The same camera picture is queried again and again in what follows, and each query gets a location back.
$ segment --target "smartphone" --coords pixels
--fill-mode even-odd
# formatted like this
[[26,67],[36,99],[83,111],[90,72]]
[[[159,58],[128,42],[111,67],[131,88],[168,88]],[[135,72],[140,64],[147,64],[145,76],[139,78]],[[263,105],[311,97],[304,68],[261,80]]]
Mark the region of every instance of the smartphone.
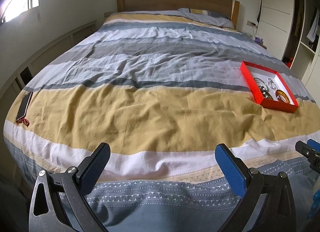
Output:
[[21,119],[26,117],[27,109],[30,104],[32,94],[33,92],[31,91],[22,98],[22,101],[18,110],[18,114],[16,117],[16,122],[19,122]]

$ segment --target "wooden headboard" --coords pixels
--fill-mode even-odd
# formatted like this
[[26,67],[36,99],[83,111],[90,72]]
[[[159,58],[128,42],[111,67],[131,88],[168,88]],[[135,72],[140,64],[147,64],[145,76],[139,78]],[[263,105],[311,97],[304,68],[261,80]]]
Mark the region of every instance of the wooden headboard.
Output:
[[117,0],[118,12],[166,11],[190,8],[221,12],[236,28],[240,3],[235,0]]

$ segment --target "power socket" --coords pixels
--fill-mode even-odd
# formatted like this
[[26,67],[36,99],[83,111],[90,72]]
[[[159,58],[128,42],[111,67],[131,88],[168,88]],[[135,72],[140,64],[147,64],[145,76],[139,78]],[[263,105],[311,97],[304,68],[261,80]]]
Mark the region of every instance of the power socket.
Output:
[[253,23],[252,21],[247,21],[247,25],[251,27],[256,27],[257,25]]
[[106,18],[106,17],[109,17],[111,14],[113,14],[113,12],[105,12],[103,16]]

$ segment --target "open red box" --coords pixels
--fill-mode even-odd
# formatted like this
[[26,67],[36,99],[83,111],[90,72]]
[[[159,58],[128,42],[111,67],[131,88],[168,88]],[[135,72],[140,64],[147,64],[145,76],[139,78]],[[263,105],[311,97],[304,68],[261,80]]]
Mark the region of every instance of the open red box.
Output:
[[[283,80],[279,72],[266,68],[254,63],[242,61],[240,70],[253,94],[253,97],[257,104],[263,106],[264,108],[270,108],[275,110],[280,110],[284,112],[293,113],[297,110],[299,107],[295,97],[293,96],[290,88],[286,84],[286,82]],[[274,100],[264,98],[256,81],[254,80],[255,77],[258,77],[260,79],[262,78],[271,78],[276,83],[276,86],[278,89],[284,91],[286,95],[288,96],[290,100],[290,104],[277,101],[275,99],[275,95],[273,93],[270,93]]]

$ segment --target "bedspread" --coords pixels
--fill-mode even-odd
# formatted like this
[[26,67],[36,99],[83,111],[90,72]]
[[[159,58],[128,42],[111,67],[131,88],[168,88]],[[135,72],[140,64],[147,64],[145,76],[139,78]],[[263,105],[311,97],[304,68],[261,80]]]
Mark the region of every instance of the bedspread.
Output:
[[[114,14],[29,82],[7,115],[4,138],[30,184],[40,169],[77,166],[101,142],[110,144],[111,158],[100,181],[196,184],[223,177],[214,157],[219,143],[259,167],[299,157],[298,140],[320,140],[320,110],[289,68],[243,34],[192,16]],[[299,109],[256,104],[243,60],[277,70]],[[29,91],[26,127],[15,117]]]

